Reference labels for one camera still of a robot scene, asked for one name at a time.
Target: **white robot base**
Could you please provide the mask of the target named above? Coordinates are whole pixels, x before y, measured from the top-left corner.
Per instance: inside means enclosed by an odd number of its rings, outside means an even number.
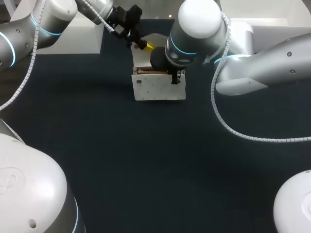
[[[2,123],[0,232],[85,233],[76,199],[61,167],[46,154],[9,133],[3,134],[6,128]]]
[[[279,233],[311,232],[311,171],[291,177],[280,188],[274,220]]]

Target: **small hole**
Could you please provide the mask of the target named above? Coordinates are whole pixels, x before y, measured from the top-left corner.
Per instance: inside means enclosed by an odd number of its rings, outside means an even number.
[[[37,223],[33,219],[30,219],[28,221],[28,224],[29,224],[29,227],[32,229],[35,229],[37,227]]]

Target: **white spiral cable wrap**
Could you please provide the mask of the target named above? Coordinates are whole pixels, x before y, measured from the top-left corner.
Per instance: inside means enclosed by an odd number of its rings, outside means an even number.
[[[100,16],[100,14],[95,11],[95,9],[86,1],[86,0],[81,0],[98,18],[99,20],[104,24],[104,26],[108,29],[110,33],[114,32],[115,30],[106,23],[106,21]]]
[[[227,26],[227,30],[231,30],[229,19],[225,16],[224,13],[222,13],[222,17],[223,17],[223,20],[224,20],[224,22],[225,22],[225,24]],[[278,138],[253,137],[253,136],[248,136],[248,135],[242,134],[242,133],[232,129],[230,126],[227,125],[227,123],[221,117],[221,115],[219,114],[218,109],[217,109],[217,105],[216,105],[216,102],[215,102],[215,86],[216,86],[216,81],[217,81],[218,75],[219,75],[223,65],[225,64],[226,57],[228,55],[229,48],[230,48],[230,42],[231,42],[231,32],[229,33],[229,37],[228,37],[226,45],[225,45],[224,53],[222,55],[220,63],[218,64],[218,67],[217,67],[217,69],[215,71],[215,74],[214,74],[214,77],[213,77],[213,80],[212,80],[212,84],[211,84],[211,87],[210,87],[210,98],[211,98],[211,101],[212,101],[213,109],[214,109],[216,117],[218,118],[220,123],[228,131],[230,131],[232,134],[234,134],[234,135],[236,135],[238,137],[247,139],[247,140],[251,140],[251,141],[270,142],[270,143],[291,143],[291,142],[307,142],[307,141],[311,141],[311,137],[283,138],[283,139],[282,138],[278,139]]]
[[[42,19],[42,15],[43,15],[43,11],[44,11],[44,7],[45,4],[47,3],[47,0],[43,0],[42,1],[42,8],[40,10],[40,14],[38,17],[38,21],[37,21],[37,25],[35,27],[35,39],[34,39],[34,48],[33,48],[33,54],[31,56],[31,61],[28,67],[28,71],[27,74],[23,80],[23,82],[21,83],[21,85],[19,86],[19,88],[16,90],[16,92],[13,94],[13,96],[6,102],[4,103],[1,107],[0,107],[0,111],[2,111],[3,109],[5,109],[7,106],[9,106],[11,103],[13,103],[13,101],[19,96],[19,94],[21,93],[21,91],[23,90],[24,86],[26,85],[31,72],[34,68],[34,63],[35,63],[35,57],[37,54],[37,45],[38,45],[38,38],[39,38],[39,31],[40,31],[40,23],[41,23],[41,19]]]

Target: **yellow object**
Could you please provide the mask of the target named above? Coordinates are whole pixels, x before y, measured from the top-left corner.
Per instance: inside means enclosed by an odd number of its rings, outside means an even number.
[[[147,43],[147,46],[143,49],[145,52],[152,52],[152,50],[154,50],[154,47],[149,43]]]

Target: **dark blue table surface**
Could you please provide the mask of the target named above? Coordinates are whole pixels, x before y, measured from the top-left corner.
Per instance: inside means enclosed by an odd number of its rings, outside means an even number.
[[[144,20],[168,35],[172,21]],[[101,54],[40,55],[5,119],[64,170],[87,233],[276,233],[278,189],[311,168],[311,143],[264,144],[227,132],[210,103],[212,66],[186,70],[185,101],[137,102],[132,56],[105,32]],[[311,135],[311,84],[217,95],[242,133]]]

